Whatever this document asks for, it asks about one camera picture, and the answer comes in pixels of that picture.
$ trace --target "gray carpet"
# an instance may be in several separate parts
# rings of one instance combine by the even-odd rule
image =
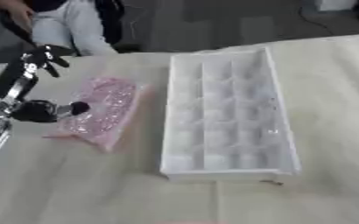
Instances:
[[[147,52],[190,52],[285,39],[359,33],[350,12],[321,13],[313,0],[123,0],[123,43],[142,44]],[[23,43],[0,25],[0,62],[20,53]]]

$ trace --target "plastic bag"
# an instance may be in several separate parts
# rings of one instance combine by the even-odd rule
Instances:
[[[73,99],[88,103],[89,112],[59,121],[49,137],[77,137],[111,152],[147,89],[147,85],[129,80],[94,78]]]

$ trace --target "robotic hand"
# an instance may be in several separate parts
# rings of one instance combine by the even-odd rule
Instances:
[[[64,117],[77,116],[89,110],[84,102],[59,106],[49,101],[25,100],[38,82],[36,72],[44,68],[52,77],[59,78],[51,63],[69,67],[61,56],[72,53],[63,47],[43,45],[12,61],[0,74],[0,150],[10,136],[12,118],[22,122],[55,123]]]

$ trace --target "white table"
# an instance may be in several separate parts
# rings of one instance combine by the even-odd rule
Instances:
[[[170,54],[72,59],[61,79],[43,72],[31,97],[65,102],[98,74],[148,82],[155,97],[115,154],[17,123],[0,152],[0,224],[359,223],[359,36],[267,45],[303,165],[296,181],[168,182],[157,168]]]

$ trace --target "white pants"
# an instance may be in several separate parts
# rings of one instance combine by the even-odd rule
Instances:
[[[37,13],[32,18],[32,40],[38,46],[75,46],[84,56],[117,54],[103,37],[93,1],[68,0],[57,10]]]

